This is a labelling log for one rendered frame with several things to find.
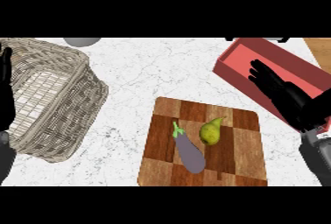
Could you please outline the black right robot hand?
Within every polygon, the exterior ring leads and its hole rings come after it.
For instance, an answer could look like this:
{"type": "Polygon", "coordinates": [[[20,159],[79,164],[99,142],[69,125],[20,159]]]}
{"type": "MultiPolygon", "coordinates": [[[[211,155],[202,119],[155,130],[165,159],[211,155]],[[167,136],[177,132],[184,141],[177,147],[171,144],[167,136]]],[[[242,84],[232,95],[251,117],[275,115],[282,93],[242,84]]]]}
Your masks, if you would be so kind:
{"type": "Polygon", "coordinates": [[[323,126],[331,116],[331,88],[311,98],[258,59],[251,61],[249,74],[248,80],[270,99],[289,126],[301,132],[323,126]]]}

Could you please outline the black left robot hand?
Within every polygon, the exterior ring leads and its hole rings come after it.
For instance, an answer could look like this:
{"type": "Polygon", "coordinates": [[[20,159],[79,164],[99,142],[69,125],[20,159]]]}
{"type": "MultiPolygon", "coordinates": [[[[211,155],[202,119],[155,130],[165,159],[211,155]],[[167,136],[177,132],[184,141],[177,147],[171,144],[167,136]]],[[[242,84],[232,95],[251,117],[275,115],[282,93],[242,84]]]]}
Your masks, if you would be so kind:
{"type": "Polygon", "coordinates": [[[0,54],[0,131],[9,130],[16,118],[16,106],[11,90],[11,48],[7,47],[0,54]]]}

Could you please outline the red cardboard box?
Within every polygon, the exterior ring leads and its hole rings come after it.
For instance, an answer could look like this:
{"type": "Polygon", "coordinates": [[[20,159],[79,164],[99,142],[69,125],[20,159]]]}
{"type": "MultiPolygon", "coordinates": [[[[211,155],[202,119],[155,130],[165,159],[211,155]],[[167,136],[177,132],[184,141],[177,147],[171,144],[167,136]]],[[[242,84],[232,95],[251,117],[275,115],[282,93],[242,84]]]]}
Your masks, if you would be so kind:
{"type": "Polygon", "coordinates": [[[212,72],[285,121],[272,101],[248,80],[252,60],[260,60],[311,98],[331,88],[331,74],[264,39],[238,38],[232,42],[215,60],[212,72]]]}

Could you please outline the brown wooden board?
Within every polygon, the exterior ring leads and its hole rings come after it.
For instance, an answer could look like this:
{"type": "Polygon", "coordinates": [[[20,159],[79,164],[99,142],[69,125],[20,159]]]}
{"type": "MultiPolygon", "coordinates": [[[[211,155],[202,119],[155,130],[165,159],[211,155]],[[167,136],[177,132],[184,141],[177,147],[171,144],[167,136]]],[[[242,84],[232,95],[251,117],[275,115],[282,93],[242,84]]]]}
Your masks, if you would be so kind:
{"type": "Polygon", "coordinates": [[[331,74],[331,38],[304,38],[322,70],[331,74]]]}

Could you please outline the yellow-green pear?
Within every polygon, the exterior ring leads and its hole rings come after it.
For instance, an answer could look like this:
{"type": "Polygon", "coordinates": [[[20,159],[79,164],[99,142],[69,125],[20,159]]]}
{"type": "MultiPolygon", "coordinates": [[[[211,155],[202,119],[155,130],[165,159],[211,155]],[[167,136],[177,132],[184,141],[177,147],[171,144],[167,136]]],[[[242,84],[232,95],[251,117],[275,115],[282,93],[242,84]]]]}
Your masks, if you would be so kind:
{"type": "Polygon", "coordinates": [[[223,125],[223,118],[214,118],[201,126],[199,138],[205,145],[215,145],[220,141],[220,127],[223,125]]]}

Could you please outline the checkered wooden cutting board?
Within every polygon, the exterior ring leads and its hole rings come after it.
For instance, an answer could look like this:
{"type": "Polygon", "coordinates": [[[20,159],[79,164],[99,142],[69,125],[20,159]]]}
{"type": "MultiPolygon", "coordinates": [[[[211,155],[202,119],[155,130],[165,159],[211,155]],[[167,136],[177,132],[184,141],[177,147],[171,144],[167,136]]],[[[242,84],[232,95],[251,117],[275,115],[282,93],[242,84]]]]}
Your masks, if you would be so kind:
{"type": "Polygon", "coordinates": [[[252,111],[159,97],[155,101],[142,156],[140,186],[266,186],[258,116],[252,111]],[[220,141],[208,146],[201,126],[221,118],[220,141]],[[178,155],[173,128],[184,129],[205,157],[205,169],[192,174],[178,155]]]}

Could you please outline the pale wicker basket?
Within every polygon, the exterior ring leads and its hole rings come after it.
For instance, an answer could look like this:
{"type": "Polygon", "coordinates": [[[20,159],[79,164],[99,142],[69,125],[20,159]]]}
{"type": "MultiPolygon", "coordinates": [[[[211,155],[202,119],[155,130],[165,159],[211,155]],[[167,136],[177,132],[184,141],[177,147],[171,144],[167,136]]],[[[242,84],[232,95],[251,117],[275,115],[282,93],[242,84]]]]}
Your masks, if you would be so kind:
{"type": "Polygon", "coordinates": [[[0,38],[0,45],[13,50],[10,146],[48,163],[63,162],[81,145],[109,87],[79,50],[34,38],[0,38]]]}

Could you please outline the grey round object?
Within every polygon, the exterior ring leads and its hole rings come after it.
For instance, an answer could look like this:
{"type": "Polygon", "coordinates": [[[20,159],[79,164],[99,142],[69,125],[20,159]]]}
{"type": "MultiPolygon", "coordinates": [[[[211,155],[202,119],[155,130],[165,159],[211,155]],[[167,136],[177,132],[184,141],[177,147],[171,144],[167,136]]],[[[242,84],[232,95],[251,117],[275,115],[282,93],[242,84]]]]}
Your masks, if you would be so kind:
{"type": "Polygon", "coordinates": [[[94,45],[100,38],[65,38],[65,41],[74,47],[85,47],[94,45]]]}

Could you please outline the purple eggplant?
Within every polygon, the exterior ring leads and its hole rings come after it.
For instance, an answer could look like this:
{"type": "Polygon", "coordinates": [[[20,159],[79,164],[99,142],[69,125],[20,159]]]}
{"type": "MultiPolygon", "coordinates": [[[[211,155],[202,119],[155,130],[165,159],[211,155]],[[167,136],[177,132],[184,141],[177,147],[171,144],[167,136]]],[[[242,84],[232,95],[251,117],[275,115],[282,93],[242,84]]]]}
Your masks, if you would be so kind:
{"type": "Polygon", "coordinates": [[[180,154],[180,161],[186,170],[196,174],[201,173],[205,167],[205,159],[204,155],[187,138],[186,131],[173,123],[173,139],[176,142],[176,147],[180,154]]]}

